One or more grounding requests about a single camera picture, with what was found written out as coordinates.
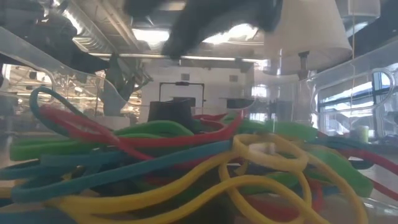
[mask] clear plastic container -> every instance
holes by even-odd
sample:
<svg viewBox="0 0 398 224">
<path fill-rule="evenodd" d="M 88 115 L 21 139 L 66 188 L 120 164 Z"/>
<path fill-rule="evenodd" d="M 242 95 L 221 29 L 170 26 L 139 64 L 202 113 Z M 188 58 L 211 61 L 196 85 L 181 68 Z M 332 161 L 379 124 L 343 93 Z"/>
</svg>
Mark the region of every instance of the clear plastic container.
<svg viewBox="0 0 398 224">
<path fill-rule="evenodd" d="M 47 86 L 67 98 L 80 111 L 97 122 L 112 128 L 125 128 L 147 120 L 148 105 L 125 102 L 116 89 L 101 75 L 81 73 L 62 65 L 37 48 L 24 42 L 0 27 L 0 52 L 12 57 L 36 72 L 41 79 L 32 83 L 18 83 L 12 77 L 2 86 L 0 99 L 9 110 L 0 119 L 0 167 L 14 162 L 9 160 L 9 147 L 21 139 L 52 137 L 54 134 L 37 121 L 29 108 L 30 91 L 35 86 Z M 398 162 L 398 41 L 332 69 L 311 74 L 307 80 L 298 81 L 296 75 L 263 80 L 262 71 L 256 71 L 253 82 L 242 91 L 248 93 L 244 105 L 246 117 L 260 122 L 286 121 L 317 128 L 329 136 L 360 139 L 379 149 L 379 155 Z M 11 70 L 31 72 L 31 68 L 6 66 Z M 87 77 L 85 83 L 77 77 Z M 22 88 L 22 93 L 15 90 Z M 39 94 L 40 103 L 63 106 L 46 94 Z M 123 117 L 104 116 L 104 104 L 110 107 L 123 105 Z M 192 114 L 222 114 L 235 108 L 192 108 Z M 392 190 L 398 190 L 398 178 L 381 167 L 362 170 Z M 0 182 L 11 186 L 14 182 Z M 363 199 L 370 223 L 395 223 L 398 202 L 374 191 L 371 198 Z M 326 199 L 322 215 L 332 223 L 353 223 L 353 212 L 345 198 L 338 195 Z M 237 218 L 237 223 L 245 221 Z"/>
</svg>

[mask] red rubber band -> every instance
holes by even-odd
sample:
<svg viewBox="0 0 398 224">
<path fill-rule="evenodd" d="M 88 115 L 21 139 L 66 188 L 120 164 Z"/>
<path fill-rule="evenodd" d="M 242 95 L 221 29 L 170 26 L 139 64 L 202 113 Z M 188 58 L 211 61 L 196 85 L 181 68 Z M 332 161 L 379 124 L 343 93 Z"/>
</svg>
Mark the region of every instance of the red rubber band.
<svg viewBox="0 0 398 224">
<path fill-rule="evenodd" d="M 229 139 L 233 134 L 236 128 L 239 126 L 243 114 L 237 116 L 235 120 L 229 125 L 225 126 L 217 121 L 207 121 L 201 119 L 204 124 L 208 124 L 214 128 L 221 128 L 219 131 L 213 133 L 199 134 L 195 136 L 182 136 L 177 138 L 164 138 L 164 139 L 145 139 L 145 138 L 118 138 L 111 131 L 106 129 L 104 126 L 90 120 L 83 118 L 81 116 L 69 113 L 67 111 L 58 110 L 55 108 L 51 108 L 49 106 L 42 106 L 40 108 L 40 112 L 46 116 L 48 119 L 51 119 L 55 123 L 62 125 L 66 128 L 70 136 L 73 138 L 81 139 L 83 141 L 94 141 L 100 142 L 103 144 L 110 144 L 118 147 L 120 150 L 128 153 L 129 155 L 136 157 L 141 160 L 149 160 L 153 159 L 152 156 L 148 156 L 147 154 L 141 153 L 135 150 L 134 147 L 170 147 L 170 146 L 186 146 L 186 145 L 194 145 L 194 144 L 204 144 L 208 142 L 215 141 L 223 141 Z M 86 131 L 82 131 L 72 124 L 78 124 L 80 126 L 84 126 L 90 128 L 93 131 L 96 131 L 99 134 L 88 133 Z M 207 160 L 207 158 L 202 158 L 194 161 L 190 161 L 184 164 L 179 164 L 176 167 L 180 169 L 188 169 L 197 166 L 199 163 Z"/>
<path fill-rule="evenodd" d="M 322 185 L 316 181 L 308 181 L 308 183 L 317 195 L 316 199 L 312 202 L 312 208 L 314 211 L 319 212 L 324 204 Z M 247 196 L 245 199 L 258 212 L 275 222 L 290 222 L 300 215 L 300 213 L 292 207 L 277 206 L 275 203 L 259 200 L 253 196 Z"/>
<path fill-rule="evenodd" d="M 390 160 L 379 156 L 375 153 L 365 151 L 365 150 L 357 150 L 357 149 L 352 149 L 352 150 L 342 150 L 340 151 L 344 156 L 353 156 L 357 157 L 369 162 L 372 162 L 378 166 L 381 166 L 389 171 L 391 171 L 393 174 L 398 175 L 398 165 L 391 162 Z M 372 179 L 370 179 L 373 182 L 374 188 L 379 191 L 380 193 L 388 196 L 391 199 L 398 200 L 398 193 L 388 189 L 386 186 L 380 184 L 379 182 L 376 182 Z"/>
</svg>

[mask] black object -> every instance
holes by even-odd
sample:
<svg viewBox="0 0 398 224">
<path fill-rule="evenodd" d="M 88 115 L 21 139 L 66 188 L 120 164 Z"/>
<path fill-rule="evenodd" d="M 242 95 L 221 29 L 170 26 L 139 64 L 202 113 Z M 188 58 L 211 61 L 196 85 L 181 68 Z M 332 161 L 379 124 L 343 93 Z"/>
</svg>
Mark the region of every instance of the black object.
<svg viewBox="0 0 398 224">
<path fill-rule="evenodd" d="M 29 72 L 29 78 L 30 79 L 37 79 L 37 72 Z"/>
<path fill-rule="evenodd" d="M 174 84 L 176 86 L 189 86 L 189 85 L 201 85 L 202 89 L 201 89 L 201 98 L 202 98 L 202 102 L 201 102 L 201 107 L 203 107 L 204 103 L 205 103 L 205 84 L 203 83 L 189 83 L 189 82 L 160 82 L 159 83 L 159 100 L 160 97 L 162 96 L 162 85 L 164 84 Z"/>
<path fill-rule="evenodd" d="M 72 23 L 55 11 L 44 17 L 44 8 L 37 1 L 1 0 L 2 26 L 63 64 L 85 73 L 95 73 L 109 67 L 107 61 L 82 52 L 72 41 L 77 30 Z M 0 54 L 0 63 L 27 66 Z M 76 77 L 85 83 L 86 76 Z"/>
<path fill-rule="evenodd" d="M 195 130 L 189 100 L 152 101 L 149 105 L 148 122 L 159 120 L 174 121 L 193 133 L 198 133 Z"/>
<path fill-rule="evenodd" d="M 125 0 L 124 11 L 132 17 L 148 16 L 167 0 Z M 280 20 L 283 0 L 188 0 L 162 54 L 178 59 L 207 37 L 248 23 L 266 32 Z"/>
</svg>

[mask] ceiling pipe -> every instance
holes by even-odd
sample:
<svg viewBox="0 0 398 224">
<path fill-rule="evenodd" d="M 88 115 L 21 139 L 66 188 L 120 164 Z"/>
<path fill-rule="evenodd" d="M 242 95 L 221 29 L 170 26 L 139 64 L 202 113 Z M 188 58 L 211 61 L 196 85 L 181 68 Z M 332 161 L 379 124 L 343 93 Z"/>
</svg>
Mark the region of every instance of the ceiling pipe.
<svg viewBox="0 0 398 224">
<path fill-rule="evenodd" d="M 109 0 L 101 0 L 103 6 L 105 7 L 105 9 L 107 9 L 112 16 L 117 20 L 117 22 L 119 23 L 119 25 L 122 27 L 122 29 L 125 31 L 125 33 L 127 34 L 127 36 L 130 38 L 130 40 L 134 43 L 134 45 L 136 46 L 136 48 L 142 52 L 141 48 L 140 48 L 140 44 L 139 41 L 136 39 L 136 36 L 133 34 L 131 28 L 129 28 L 127 26 L 127 24 L 124 22 L 124 20 L 122 19 L 122 17 L 120 16 L 120 14 L 117 12 L 117 10 L 113 7 L 113 5 L 111 3 L 109 3 Z"/>
<path fill-rule="evenodd" d="M 93 56 L 101 58 L 109 58 L 111 54 L 101 54 L 101 53 L 90 53 Z M 154 54 L 119 54 L 121 58 L 151 58 L 151 59 L 169 59 L 168 56 L 164 55 L 154 55 Z M 251 59 L 251 58 L 233 58 L 233 57 L 206 57 L 206 56 L 182 56 L 181 59 L 189 60 L 214 60 L 214 61 L 224 61 L 224 62 L 249 62 L 257 63 L 262 62 L 263 59 Z"/>
<path fill-rule="evenodd" d="M 81 33 L 73 38 L 73 41 L 87 52 L 113 52 L 116 47 L 105 37 L 94 22 L 83 12 L 75 0 L 69 0 L 67 8 L 62 15 L 75 23 L 81 29 Z"/>
<path fill-rule="evenodd" d="M 136 43 L 134 43 L 133 40 L 131 40 L 128 35 L 125 33 L 125 31 L 120 28 L 120 26 L 118 25 L 118 23 L 115 21 L 115 19 L 113 18 L 113 16 L 111 15 L 111 13 L 105 8 L 103 1 L 102 0 L 95 0 L 95 3 L 97 3 L 98 7 L 105 13 L 106 18 L 110 21 L 110 23 L 113 25 L 113 27 L 119 32 L 119 34 L 121 35 L 121 37 L 123 38 L 124 41 L 126 41 L 126 43 L 134 48 L 134 50 L 139 50 L 138 45 Z"/>
</svg>

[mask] ceiling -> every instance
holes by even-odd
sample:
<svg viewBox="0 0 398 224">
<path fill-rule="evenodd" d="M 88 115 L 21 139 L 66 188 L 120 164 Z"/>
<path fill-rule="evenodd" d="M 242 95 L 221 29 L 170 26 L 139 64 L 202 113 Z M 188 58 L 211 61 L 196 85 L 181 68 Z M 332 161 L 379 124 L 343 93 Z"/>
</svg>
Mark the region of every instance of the ceiling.
<svg viewBox="0 0 398 224">
<path fill-rule="evenodd" d="M 158 47 L 151 47 L 145 41 L 137 41 L 139 50 L 130 46 L 126 40 L 120 35 L 117 29 L 107 17 L 104 10 L 99 4 L 102 1 L 84 0 L 74 1 L 86 15 L 98 26 L 101 32 L 112 42 L 119 53 L 143 53 L 143 54 L 159 54 L 161 45 Z M 129 28 L 143 29 L 143 30 L 169 30 L 174 20 L 179 15 L 183 7 L 183 1 L 172 1 L 170 4 L 154 11 L 147 19 L 132 20 L 129 16 L 123 13 L 121 9 L 123 6 L 122 0 L 109 0 L 111 5 L 115 8 L 118 16 L 121 17 Z M 244 58 L 260 58 L 262 34 L 259 32 L 254 38 L 249 41 L 235 41 L 229 44 L 206 44 L 202 43 L 193 55 L 207 56 L 207 57 L 244 57 Z"/>
<path fill-rule="evenodd" d="M 114 46 L 113 51 L 123 53 L 140 53 L 140 54 L 160 54 L 161 45 L 149 45 L 146 41 L 137 40 L 137 35 L 134 35 L 132 29 L 139 30 L 169 30 L 174 20 L 178 17 L 180 10 L 183 9 L 185 3 L 182 0 L 173 0 L 163 5 L 160 9 L 155 10 L 147 18 L 135 18 L 127 16 L 123 10 L 123 0 L 70 0 L 76 4 L 87 17 L 95 24 L 95 26 L 102 32 L 105 38 L 111 45 Z M 347 0 L 337 0 L 338 2 L 345 2 Z M 381 0 L 383 5 L 390 4 L 388 0 Z M 207 44 L 201 43 L 190 55 L 204 56 L 204 57 L 234 57 L 234 58 L 263 58 L 263 34 L 258 32 L 253 38 L 234 39 L 222 44 Z M 364 46 L 364 43 L 358 44 L 356 48 L 369 50 L 369 47 Z M 358 52 L 363 54 L 366 50 L 359 49 Z M 227 67 L 240 68 L 243 71 L 249 64 L 235 62 L 212 62 L 212 61 L 196 61 L 183 60 L 179 63 L 167 62 L 168 66 L 182 65 L 187 67 Z"/>
</svg>

